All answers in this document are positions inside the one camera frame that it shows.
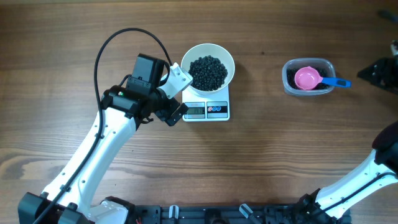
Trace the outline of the pink scoop blue handle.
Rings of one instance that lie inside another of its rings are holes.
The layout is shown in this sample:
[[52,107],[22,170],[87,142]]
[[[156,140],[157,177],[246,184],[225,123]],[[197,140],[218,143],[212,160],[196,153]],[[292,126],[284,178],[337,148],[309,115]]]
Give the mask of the pink scoop blue handle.
[[301,90],[312,90],[320,83],[340,88],[351,88],[351,82],[349,80],[341,78],[323,78],[316,69],[310,66],[300,68],[294,76],[294,82]]

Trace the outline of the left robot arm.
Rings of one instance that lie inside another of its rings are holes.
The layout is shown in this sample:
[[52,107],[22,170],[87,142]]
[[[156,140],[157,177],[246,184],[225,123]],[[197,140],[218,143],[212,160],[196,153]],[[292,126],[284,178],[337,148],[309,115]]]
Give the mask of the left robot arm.
[[155,114],[173,126],[188,110],[175,95],[192,83],[179,64],[140,54],[132,74],[103,93],[89,133],[61,173],[40,195],[26,193],[18,205],[20,223],[128,223],[135,206],[108,197],[91,206],[105,172],[138,127]]

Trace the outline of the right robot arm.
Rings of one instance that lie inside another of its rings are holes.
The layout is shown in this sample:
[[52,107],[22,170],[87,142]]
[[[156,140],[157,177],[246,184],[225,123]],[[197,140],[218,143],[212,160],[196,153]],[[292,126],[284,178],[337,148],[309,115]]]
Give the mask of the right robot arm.
[[[319,83],[331,87],[349,88],[350,81],[336,77],[334,66],[322,58],[298,58],[288,61],[283,68],[297,69],[292,78],[303,96],[316,95]],[[318,189],[309,203],[310,219],[319,223],[338,220],[354,204],[375,191],[397,183],[397,123],[384,129],[374,140],[368,157],[355,169],[332,185]]]

